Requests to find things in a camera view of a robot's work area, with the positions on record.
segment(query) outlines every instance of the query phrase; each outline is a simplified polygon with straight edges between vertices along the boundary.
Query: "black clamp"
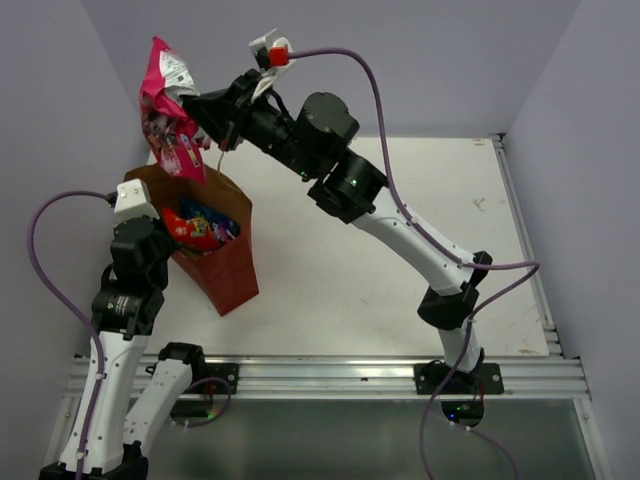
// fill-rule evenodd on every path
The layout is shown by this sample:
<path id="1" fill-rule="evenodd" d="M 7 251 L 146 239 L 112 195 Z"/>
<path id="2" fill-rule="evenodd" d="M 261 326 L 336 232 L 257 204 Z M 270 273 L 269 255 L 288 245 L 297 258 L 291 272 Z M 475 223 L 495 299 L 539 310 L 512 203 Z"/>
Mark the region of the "black clamp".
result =
<path id="1" fill-rule="evenodd" d="M 451 367 L 439 360 L 418 363 L 413 366 L 413 381 L 418 395 L 432 395 L 451 371 Z M 442 395 L 502 395 L 504 383 L 500 365 L 482 363 L 474 372 L 457 371 L 445 385 Z"/>

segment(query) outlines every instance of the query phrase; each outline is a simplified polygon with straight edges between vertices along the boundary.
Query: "white table surface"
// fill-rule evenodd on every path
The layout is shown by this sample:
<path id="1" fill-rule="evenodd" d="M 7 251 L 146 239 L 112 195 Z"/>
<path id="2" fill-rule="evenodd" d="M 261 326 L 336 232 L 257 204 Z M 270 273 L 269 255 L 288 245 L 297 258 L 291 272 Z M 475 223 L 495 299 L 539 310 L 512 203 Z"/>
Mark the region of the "white table surface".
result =
<path id="1" fill-rule="evenodd" d="M 352 148 L 382 169 L 377 138 Z M 489 140 L 390 139 L 404 200 L 450 239 L 486 250 L 494 263 L 523 259 L 508 198 Z M 215 166 L 219 152 L 205 152 Z M 208 354 L 437 355 L 435 329 L 416 309 L 425 280 L 386 246 L 319 210 L 311 184 L 245 143 L 222 171 L 254 203 L 253 246 L 260 294 L 224 317 L 170 262 L 166 302 L 148 352 L 169 341 L 202 345 Z M 481 298 L 521 272 L 491 272 Z M 488 355 L 547 355 L 530 285 L 478 315 Z"/>

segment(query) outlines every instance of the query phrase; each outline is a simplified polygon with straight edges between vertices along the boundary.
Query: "red connector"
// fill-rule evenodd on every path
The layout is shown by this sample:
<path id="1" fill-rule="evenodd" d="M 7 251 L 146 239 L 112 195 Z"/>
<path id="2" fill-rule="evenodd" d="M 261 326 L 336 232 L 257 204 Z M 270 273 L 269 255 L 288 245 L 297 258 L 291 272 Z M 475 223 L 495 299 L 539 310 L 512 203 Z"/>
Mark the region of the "red connector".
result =
<path id="1" fill-rule="evenodd" d="M 284 67 L 289 64 L 289 49 L 287 47 L 273 47 L 269 50 L 269 64 L 272 67 Z"/>

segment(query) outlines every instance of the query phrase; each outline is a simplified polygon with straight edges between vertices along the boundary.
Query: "candy wrapper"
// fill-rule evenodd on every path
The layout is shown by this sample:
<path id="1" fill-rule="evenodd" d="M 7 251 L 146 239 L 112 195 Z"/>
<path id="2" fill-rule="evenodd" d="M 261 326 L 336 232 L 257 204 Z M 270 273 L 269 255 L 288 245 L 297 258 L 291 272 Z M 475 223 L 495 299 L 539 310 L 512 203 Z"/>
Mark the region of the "candy wrapper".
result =
<path id="1" fill-rule="evenodd" d="M 200 148 L 209 148 L 181 106 L 181 95 L 199 95 L 187 66 L 160 38 L 153 38 L 147 73 L 140 87 L 142 132 L 163 170 L 205 183 Z"/>
<path id="2" fill-rule="evenodd" d="M 221 244 L 230 242 L 240 235 L 240 225 L 226 215 L 216 212 L 213 208 L 191 200 L 180 199 L 180 212 L 184 218 L 203 218 L 211 226 L 215 237 Z"/>
<path id="3" fill-rule="evenodd" d="M 169 207 L 162 209 L 162 218 L 169 233 L 180 245 L 193 247 L 203 254 L 222 246 L 205 218 L 181 218 Z"/>

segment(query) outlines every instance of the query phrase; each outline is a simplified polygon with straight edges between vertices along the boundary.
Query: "red paper bag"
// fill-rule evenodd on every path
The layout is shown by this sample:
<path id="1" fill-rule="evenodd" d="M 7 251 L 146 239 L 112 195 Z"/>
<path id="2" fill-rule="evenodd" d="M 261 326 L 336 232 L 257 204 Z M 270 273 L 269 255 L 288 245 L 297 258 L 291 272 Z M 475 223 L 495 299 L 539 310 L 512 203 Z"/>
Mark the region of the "red paper bag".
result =
<path id="1" fill-rule="evenodd" d="M 240 225 L 240 235 L 207 255 L 180 251 L 173 255 L 182 269 L 207 294 L 220 315 L 229 313 L 258 293 L 251 251 L 251 200 L 228 177 L 206 168 L 206 182 L 172 177 L 157 165 L 136 168 L 126 180 L 139 178 L 147 184 L 151 203 L 161 214 L 163 207 L 180 211 L 180 198 L 207 205 Z"/>

